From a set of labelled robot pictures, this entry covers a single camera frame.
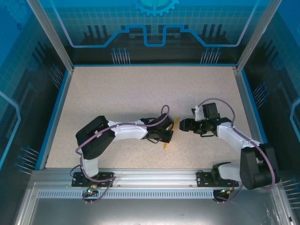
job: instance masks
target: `yellow object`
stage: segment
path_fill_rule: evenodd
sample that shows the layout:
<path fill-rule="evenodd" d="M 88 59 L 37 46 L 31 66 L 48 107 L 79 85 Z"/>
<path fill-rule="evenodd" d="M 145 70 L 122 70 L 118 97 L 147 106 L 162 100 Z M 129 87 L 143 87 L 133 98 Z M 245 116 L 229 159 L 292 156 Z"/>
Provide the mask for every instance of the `yellow object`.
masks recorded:
<path fill-rule="evenodd" d="M 175 127 L 177 126 L 178 123 L 179 123 L 179 117 L 174 119 L 174 126 L 173 126 L 172 130 L 175 129 Z M 168 146 L 168 143 L 165 143 L 164 150 L 167 148 L 167 146 Z"/>

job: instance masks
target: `white robotic arm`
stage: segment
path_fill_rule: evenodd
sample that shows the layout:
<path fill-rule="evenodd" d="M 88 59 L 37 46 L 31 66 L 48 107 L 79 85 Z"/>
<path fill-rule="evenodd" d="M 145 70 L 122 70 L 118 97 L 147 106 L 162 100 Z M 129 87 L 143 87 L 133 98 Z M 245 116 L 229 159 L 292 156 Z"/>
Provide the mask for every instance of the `white robotic arm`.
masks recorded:
<path fill-rule="evenodd" d="M 271 172 L 254 144 L 267 155 L 273 167 L 276 183 L 279 182 L 280 178 L 276 175 L 277 162 L 271 145 L 253 140 L 233 126 L 231 120 L 221 118 L 215 103 L 196 106 L 192 112 L 195 119 L 182 120 L 180 130 L 193 131 L 201 137 L 218 136 L 240 153 L 240 165 L 224 162 L 213 166 L 211 174 L 216 183 L 218 179 L 235 180 L 242 182 L 247 189 L 271 184 Z"/>
<path fill-rule="evenodd" d="M 156 126 L 145 126 L 155 124 L 158 121 L 161 121 L 164 117 L 165 114 L 162 114 L 158 118 L 142 118 L 135 122 L 126 122 L 127 125 L 122 126 L 117 125 L 124 124 L 124 122 L 109 121 L 106 120 L 105 116 L 98 116 L 95 118 L 76 134 L 78 146 L 93 135 L 97 134 L 99 131 L 108 127 L 113 128 L 98 135 L 82 147 L 82 165 L 86 174 L 89 177 L 93 177 L 98 174 L 98 159 L 108 145 L 113 141 L 122 139 L 147 139 L 152 142 L 154 140 L 157 142 L 169 143 L 171 141 L 173 131 L 168 128 L 174 125 L 174 121 L 171 117 L 168 116 Z"/>

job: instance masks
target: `black mounting plate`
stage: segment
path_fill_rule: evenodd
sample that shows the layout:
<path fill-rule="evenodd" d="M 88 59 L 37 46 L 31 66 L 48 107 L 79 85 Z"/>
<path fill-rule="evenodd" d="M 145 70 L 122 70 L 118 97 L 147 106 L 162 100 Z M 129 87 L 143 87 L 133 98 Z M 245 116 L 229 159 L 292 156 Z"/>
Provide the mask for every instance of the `black mounting plate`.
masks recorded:
<path fill-rule="evenodd" d="M 231 180 L 220 179 L 216 183 L 214 181 L 212 175 L 211 175 L 211 172 L 198 171 L 196 173 L 196 179 L 197 179 L 197 187 L 199 187 L 199 188 L 203 188 L 203 187 L 210 187 L 210 188 L 224 187 L 224 188 L 230 188 L 233 185 L 235 187 L 239 186 L 238 182 L 233 181 L 233 183 L 232 183 Z"/>
<path fill-rule="evenodd" d="M 112 178 L 113 173 L 112 172 L 100 172 L 96 176 L 93 177 L 93 179 L 96 180 L 106 180 L 108 178 Z M 111 181 L 103 182 L 103 183 L 97 183 L 98 187 L 108 187 L 108 185 L 111 183 Z M 87 179 L 82 172 L 75 172 L 73 174 L 73 180 L 72 180 L 72 187 L 90 187 L 91 185 L 95 184 L 95 182 L 90 181 Z"/>

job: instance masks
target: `speckled beige tabletop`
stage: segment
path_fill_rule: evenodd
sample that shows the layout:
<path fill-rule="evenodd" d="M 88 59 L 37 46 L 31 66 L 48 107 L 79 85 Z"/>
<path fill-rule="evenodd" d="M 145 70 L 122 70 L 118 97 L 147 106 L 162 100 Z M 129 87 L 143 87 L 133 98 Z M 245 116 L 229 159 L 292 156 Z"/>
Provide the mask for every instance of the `speckled beige tabletop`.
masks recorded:
<path fill-rule="evenodd" d="M 207 98 L 221 98 L 236 112 L 235 125 L 250 134 L 231 67 L 76 67 L 56 130 L 48 168 L 72 168 L 79 163 L 75 134 L 99 115 L 113 121 L 158 117 L 161 107 L 170 115 L 192 118 L 191 108 Z M 232 118 L 223 103 L 222 117 Z M 115 141 L 101 155 L 99 168 L 196 169 L 219 162 L 238 162 L 240 154 L 225 141 L 201 138 L 175 129 L 171 143 L 147 140 Z"/>

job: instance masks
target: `glass enclosure wall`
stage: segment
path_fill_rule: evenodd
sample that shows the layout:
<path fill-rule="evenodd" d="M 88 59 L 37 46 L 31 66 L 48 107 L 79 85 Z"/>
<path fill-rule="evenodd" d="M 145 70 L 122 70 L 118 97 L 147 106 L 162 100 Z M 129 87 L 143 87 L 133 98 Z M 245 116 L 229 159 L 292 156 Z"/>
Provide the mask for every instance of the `glass enclosure wall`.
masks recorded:
<path fill-rule="evenodd" d="M 300 1 L 283 0 L 245 66 L 256 107 L 285 175 L 300 172 Z"/>
<path fill-rule="evenodd" d="M 236 63 L 269 0 L 41 0 L 74 64 Z"/>
<path fill-rule="evenodd" d="M 12 224 L 66 68 L 24 0 L 0 1 L 0 224 Z"/>

